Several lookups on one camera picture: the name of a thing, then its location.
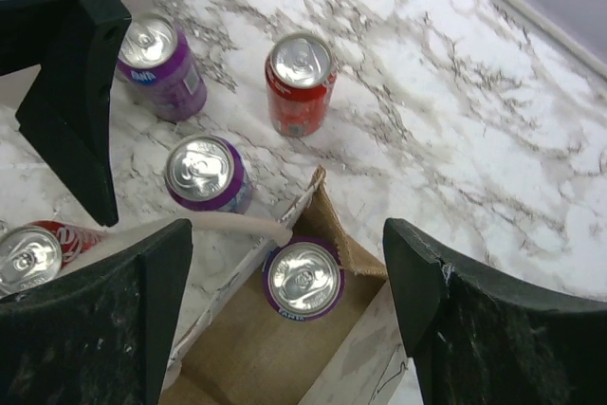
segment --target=black plastic part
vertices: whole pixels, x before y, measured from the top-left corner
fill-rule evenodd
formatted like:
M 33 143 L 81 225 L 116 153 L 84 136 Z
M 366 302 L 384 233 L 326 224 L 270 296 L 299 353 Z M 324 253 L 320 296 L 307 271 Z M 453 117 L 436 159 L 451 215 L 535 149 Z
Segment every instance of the black plastic part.
M 0 301 L 0 403 L 157 405 L 192 248 L 177 220 Z
M 607 303 L 515 279 L 389 219 L 383 247 L 425 405 L 607 403 Z
M 0 75 L 40 64 L 20 132 L 100 224 L 118 223 L 109 95 L 131 22 L 120 0 L 0 2 Z

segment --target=silver can lid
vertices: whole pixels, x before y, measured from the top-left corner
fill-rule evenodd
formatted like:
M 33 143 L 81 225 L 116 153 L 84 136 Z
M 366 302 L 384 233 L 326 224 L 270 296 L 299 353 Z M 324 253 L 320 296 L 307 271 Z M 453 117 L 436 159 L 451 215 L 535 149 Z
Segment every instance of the silver can lid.
M 278 78 L 295 88 L 314 87 L 331 72 L 333 58 L 320 38 L 299 32 L 284 37 L 270 53 L 270 63 Z
M 48 230 L 22 227 L 0 239 L 0 297 L 55 278 L 63 261 L 61 245 Z
M 189 201 L 209 201 L 221 194 L 234 176 L 234 159 L 219 139 L 185 138 L 167 159 L 165 176 L 171 189 Z
M 302 316 L 324 311 L 340 291 L 340 266 L 333 255 L 311 242 L 283 249 L 268 271 L 272 298 Z
M 176 48 L 171 22 L 157 13 L 144 13 L 126 30 L 119 58 L 133 68 L 153 68 L 167 62 Z

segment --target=brown cardboard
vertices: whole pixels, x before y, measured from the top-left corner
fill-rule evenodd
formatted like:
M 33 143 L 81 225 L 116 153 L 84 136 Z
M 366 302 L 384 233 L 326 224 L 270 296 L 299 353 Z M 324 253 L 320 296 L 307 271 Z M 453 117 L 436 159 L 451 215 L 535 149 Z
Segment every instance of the brown cardboard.
M 313 182 L 324 179 L 319 168 Z M 334 243 L 346 269 L 343 297 L 313 322 L 292 322 L 267 303 L 257 269 L 183 359 L 161 405 L 297 405 L 385 282 L 384 266 L 345 234 L 323 181 L 296 234 Z

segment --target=soda can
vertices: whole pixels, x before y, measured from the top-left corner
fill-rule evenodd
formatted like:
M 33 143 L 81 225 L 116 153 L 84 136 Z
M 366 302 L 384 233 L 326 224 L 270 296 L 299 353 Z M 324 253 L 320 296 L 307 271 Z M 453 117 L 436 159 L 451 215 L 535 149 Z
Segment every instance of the soda can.
M 269 114 L 278 133 L 299 138 L 321 128 L 336 78 L 322 39 L 300 32 L 278 42 L 266 59 Z
M 148 12 L 133 19 L 120 47 L 117 68 L 163 120 L 185 120 L 207 101 L 207 87 L 186 36 L 160 14 Z
M 294 237 L 268 255 L 263 280 L 274 310 L 295 322 L 309 322 L 335 308 L 345 273 L 334 246 L 322 239 Z
M 52 220 L 37 220 L 28 223 L 28 225 L 44 228 L 55 236 L 61 246 L 62 267 L 71 263 L 78 255 L 96 246 L 108 236 L 108 233 L 103 231 L 76 227 Z
M 214 136 L 192 136 L 169 154 L 164 171 L 171 197 L 192 211 L 245 213 L 253 188 L 236 148 Z
M 0 299 L 54 279 L 62 249 L 49 230 L 25 226 L 0 239 Z

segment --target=marble countertop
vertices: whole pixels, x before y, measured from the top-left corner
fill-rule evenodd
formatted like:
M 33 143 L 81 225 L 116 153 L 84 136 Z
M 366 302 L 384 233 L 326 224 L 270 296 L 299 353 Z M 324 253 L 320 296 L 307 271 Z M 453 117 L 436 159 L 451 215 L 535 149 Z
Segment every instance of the marble countertop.
M 173 212 L 162 168 L 204 131 L 244 156 L 275 207 L 317 165 L 346 230 L 377 257 L 387 217 L 528 282 L 607 301 L 605 92 L 489 0 L 157 0 L 184 27 L 209 88 L 195 118 L 157 120 L 113 89 L 119 228 Z M 263 62 L 288 32 L 340 62 L 325 125 L 271 127 Z M 0 218 L 94 226 L 0 107 Z

